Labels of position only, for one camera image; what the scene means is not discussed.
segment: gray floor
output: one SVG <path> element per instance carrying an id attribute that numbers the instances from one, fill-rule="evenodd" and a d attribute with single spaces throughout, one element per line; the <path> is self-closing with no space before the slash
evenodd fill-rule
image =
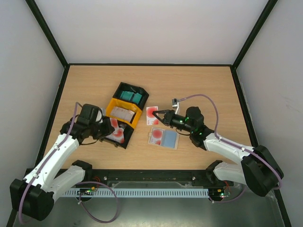
<path id="1" fill-rule="evenodd" d="M 239 200 L 212 204 L 208 199 L 121 198 L 121 212 L 107 227 L 282 227 L 277 202 L 246 192 Z M 112 198 L 93 198 L 87 204 L 91 213 L 109 220 L 115 213 Z M 22 226 L 16 220 L 15 227 Z M 31 227 L 99 227 L 77 204 L 75 198 L 60 198 L 51 214 L 42 222 L 32 220 Z"/>

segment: wood tabletop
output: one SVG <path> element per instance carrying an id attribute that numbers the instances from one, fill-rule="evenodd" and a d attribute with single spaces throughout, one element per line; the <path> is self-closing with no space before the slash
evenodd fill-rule
<path id="1" fill-rule="evenodd" d="M 107 142 L 80 146 L 67 159 L 63 168 L 69 168 L 77 159 L 92 164 L 95 169 L 186 170 L 205 169 L 215 160 L 231 163 L 221 155 L 196 148 L 187 136 L 180 136 L 177 150 L 147 143 L 151 130 L 151 126 L 146 125 L 147 106 L 158 106 L 159 110 L 172 109 L 173 98 L 201 93 L 210 96 L 218 108 L 218 133 L 238 143 L 250 145 L 229 67 L 71 66 L 45 153 L 54 144 L 62 125 L 72 117 L 76 101 L 106 108 L 120 82 L 143 87 L 150 94 L 127 149 L 115 148 Z M 190 106 L 199 106 L 205 124 L 214 128 L 215 111 L 207 99 L 194 97 L 180 104 L 180 115 L 185 115 Z M 170 129 L 161 124 L 157 127 Z"/>

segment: red circle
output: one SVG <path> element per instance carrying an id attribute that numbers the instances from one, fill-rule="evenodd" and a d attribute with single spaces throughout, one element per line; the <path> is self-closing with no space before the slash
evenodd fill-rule
<path id="1" fill-rule="evenodd" d="M 115 118 L 110 119 L 110 123 L 114 128 L 118 128 L 118 121 Z"/>
<path id="2" fill-rule="evenodd" d="M 154 130 L 154 131 L 152 131 L 152 136 L 154 137 L 154 138 L 160 138 L 161 136 L 162 136 L 162 131 L 161 130 L 159 130 L 159 129 L 156 129 L 156 130 Z"/>
<path id="3" fill-rule="evenodd" d="M 116 136 L 116 137 L 121 137 L 123 135 L 122 129 L 118 129 L 118 131 L 116 133 L 113 132 L 113 135 Z"/>
<path id="4" fill-rule="evenodd" d="M 155 117 L 154 115 L 152 115 L 152 112 L 154 112 L 156 110 L 157 110 L 156 107 L 149 107 L 148 110 L 147 110 L 147 112 L 146 112 L 147 116 L 150 117 L 150 118 Z"/>

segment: light wood surface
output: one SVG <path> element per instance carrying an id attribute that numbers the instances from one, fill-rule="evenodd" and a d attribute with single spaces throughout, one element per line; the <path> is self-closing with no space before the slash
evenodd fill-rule
<path id="1" fill-rule="evenodd" d="M 150 94 L 145 107 L 157 105 L 159 110 L 172 109 L 173 98 L 206 94 L 219 111 L 218 133 L 250 145 L 229 67 L 71 66 L 46 152 L 54 144 L 62 125 L 72 117 L 76 101 L 106 108 L 120 82 L 143 87 Z M 205 124 L 214 128 L 215 112 L 207 99 L 194 97 L 181 102 L 180 114 L 184 115 L 190 106 L 199 106 Z M 169 129 L 161 124 L 158 127 Z M 77 159 L 97 169 L 205 169 L 217 159 L 230 162 L 216 153 L 196 148 L 187 136 L 180 136 L 177 150 L 149 145 L 150 130 L 151 126 L 146 125 L 145 108 L 127 149 L 115 148 L 107 142 L 81 146 L 63 168 Z"/>

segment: white wall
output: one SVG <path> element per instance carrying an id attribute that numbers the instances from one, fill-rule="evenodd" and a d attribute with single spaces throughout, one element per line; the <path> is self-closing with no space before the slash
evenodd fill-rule
<path id="1" fill-rule="evenodd" d="M 292 225 L 302 226 L 303 1 L 280 0 L 238 68 L 258 140 L 285 177 Z"/>
<path id="2" fill-rule="evenodd" d="M 32 167 L 63 67 L 24 0 L 0 1 L 0 226 L 9 185 Z"/>
<path id="3" fill-rule="evenodd" d="M 68 62 L 232 64 L 267 0 L 36 0 Z"/>

